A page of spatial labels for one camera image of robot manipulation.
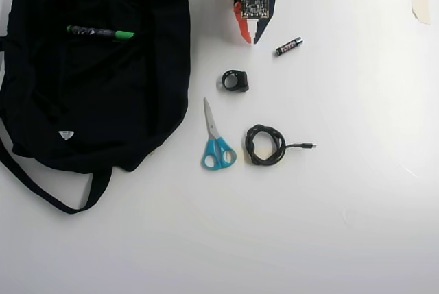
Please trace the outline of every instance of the blue scissors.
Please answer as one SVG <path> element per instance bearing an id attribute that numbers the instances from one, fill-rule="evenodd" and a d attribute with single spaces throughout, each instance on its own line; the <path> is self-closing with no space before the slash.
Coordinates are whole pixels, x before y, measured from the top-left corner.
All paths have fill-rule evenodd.
<path id="1" fill-rule="evenodd" d="M 213 120 L 213 115 L 211 111 L 211 107 L 206 98 L 204 98 L 204 113 L 206 115 L 206 123 L 207 123 L 207 132 L 209 133 L 209 141 L 207 141 L 206 151 L 203 155 L 202 164 L 207 169 L 212 171 L 216 171 L 218 169 L 225 169 L 227 167 L 232 166 L 236 162 L 237 154 L 235 150 L 230 148 L 230 146 L 224 141 L 224 139 L 220 136 L 220 133 L 217 131 L 217 127 Z M 226 153 L 231 155 L 231 162 L 227 162 L 225 159 Z M 206 163 L 207 157 L 213 157 L 215 164 L 210 167 Z"/>

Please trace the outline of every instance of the marker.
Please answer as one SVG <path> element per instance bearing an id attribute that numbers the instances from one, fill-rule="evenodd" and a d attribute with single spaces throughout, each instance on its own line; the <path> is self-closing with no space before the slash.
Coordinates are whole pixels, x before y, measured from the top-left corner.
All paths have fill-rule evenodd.
<path id="1" fill-rule="evenodd" d="M 114 32 L 112 30 L 107 30 L 107 29 L 78 27 L 77 25 L 68 26 L 67 32 L 69 34 L 73 34 L 76 36 L 90 36 L 90 37 L 113 39 L 117 42 L 124 42 L 134 37 L 134 33 L 132 32 L 122 32 L 122 31 Z"/>
<path id="2" fill-rule="evenodd" d="M 291 51 L 292 49 L 295 49 L 298 46 L 301 46 L 303 44 L 302 37 L 297 37 L 295 40 L 292 40 L 291 42 L 279 47 L 276 50 L 276 55 L 281 56 L 284 53 L 287 53 L 288 51 Z"/>

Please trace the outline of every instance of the bag handle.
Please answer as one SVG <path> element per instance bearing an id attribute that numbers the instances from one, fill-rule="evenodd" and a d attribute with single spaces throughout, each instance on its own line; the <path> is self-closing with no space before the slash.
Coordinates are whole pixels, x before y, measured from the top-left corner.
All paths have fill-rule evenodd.
<path id="1" fill-rule="evenodd" d="M 88 196 L 88 200 L 83 208 L 76 210 L 75 208 L 68 207 L 61 201 L 57 200 L 54 196 L 50 195 L 48 192 L 44 191 L 39 185 L 37 185 L 8 153 L 1 139 L 0 139 L 0 162 L 2 162 L 3 165 L 5 165 L 12 172 L 12 174 L 14 174 L 33 193 L 37 194 L 45 201 L 52 204 L 57 209 L 70 215 L 92 208 L 99 201 L 99 198 L 107 189 L 112 174 L 112 169 L 95 172 L 93 174 L 93 180 L 91 182 L 91 189 L 90 189 L 90 195 Z"/>

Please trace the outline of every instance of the scissor blade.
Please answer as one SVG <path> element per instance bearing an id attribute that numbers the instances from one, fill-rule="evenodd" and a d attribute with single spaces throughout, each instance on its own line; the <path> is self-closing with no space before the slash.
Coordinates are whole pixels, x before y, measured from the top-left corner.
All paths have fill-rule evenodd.
<path id="1" fill-rule="evenodd" d="M 220 133 L 218 133 L 215 121 L 213 120 L 211 107 L 206 98 L 204 98 L 204 114 L 206 115 L 207 132 L 209 133 L 209 138 L 220 138 Z"/>

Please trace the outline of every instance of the black cable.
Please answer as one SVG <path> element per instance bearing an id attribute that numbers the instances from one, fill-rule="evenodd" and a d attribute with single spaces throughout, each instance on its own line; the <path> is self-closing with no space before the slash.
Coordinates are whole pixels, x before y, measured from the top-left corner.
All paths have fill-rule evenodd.
<path id="1" fill-rule="evenodd" d="M 267 159 L 261 159 L 254 152 L 254 137 L 260 133 L 265 132 L 270 135 L 276 145 L 276 151 Z M 273 127 L 255 125 L 247 131 L 246 137 L 246 149 L 250 157 L 252 158 L 252 163 L 261 166 L 272 166 L 280 162 L 285 155 L 288 148 L 302 148 L 302 149 L 313 149 L 316 146 L 312 143 L 294 143 L 293 145 L 287 145 L 283 135 Z"/>

